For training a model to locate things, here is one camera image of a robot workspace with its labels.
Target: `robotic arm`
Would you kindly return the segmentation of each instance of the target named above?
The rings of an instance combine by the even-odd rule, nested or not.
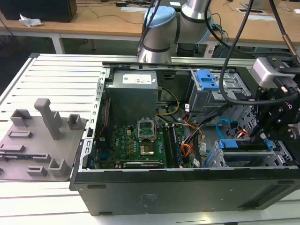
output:
[[[208,0],[188,0],[176,13],[172,7],[159,6],[151,23],[147,24],[142,42],[142,49],[138,57],[143,63],[170,63],[171,43],[200,43],[210,36],[205,24],[204,10]],[[154,13],[150,9],[147,17]],[[210,10],[208,11],[209,22],[212,25],[213,19]]]

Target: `yellow wire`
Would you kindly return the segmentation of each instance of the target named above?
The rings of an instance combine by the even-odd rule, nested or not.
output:
[[[167,88],[162,88],[162,89],[167,90],[167,91],[174,97],[174,99],[175,99],[176,102],[177,102],[177,107],[176,107],[176,109],[175,109],[173,112],[168,112],[168,113],[156,113],[155,115],[158,115],[158,116],[169,116],[169,115],[172,115],[172,114],[176,113],[176,112],[179,110],[179,101],[178,101],[178,99],[176,98],[176,96],[175,96],[169,89],[167,89]]]

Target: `blue connector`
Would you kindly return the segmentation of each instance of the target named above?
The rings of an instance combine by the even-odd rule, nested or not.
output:
[[[202,90],[219,90],[215,78],[208,70],[197,70],[197,79],[201,84]]]
[[[270,141],[268,138],[266,138],[264,143],[267,145],[269,150],[273,150],[273,141]]]
[[[219,147],[221,149],[238,149],[239,146],[233,139],[221,139],[218,141]]]

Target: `aluminum extrusion table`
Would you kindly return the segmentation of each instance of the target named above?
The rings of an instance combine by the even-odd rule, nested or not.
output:
[[[33,103],[49,98],[51,108],[62,117],[79,113],[89,119],[102,61],[136,62],[134,56],[52,55],[29,58],[0,97],[0,140],[11,125],[11,113],[28,108],[38,115]],[[222,65],[223,60],[172,58],[174,63]],[[230,65],[251,68],[254,60],[231,60]],[[89,224],[89,225],[200,225],[238,222],[239,225],[300,224],[300,191],[266,210],[199,212],[92,217],[78,192],[69,182],[0,181],[0,224]]]

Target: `floor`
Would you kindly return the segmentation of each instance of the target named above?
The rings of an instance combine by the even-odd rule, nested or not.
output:
[[[135,55],[136,41],[96,40],[97,49],[91,49],[90,41],[83,39],[63,39],[65,51],[68,54],[104,54],[104,55]],[[199,46],[199,53],[194,57],[202,57],[205,45]],[[218,47],[213,57],[218,57],[222,51]],[[28,59],[31,53],[55,53],[52,40],[44,37],[5,37],[0,36],[0,94]],[[171,46],[172,56],[176,56],[176,45]],[[233,58],[252,59],[251,55],[234,53]]]

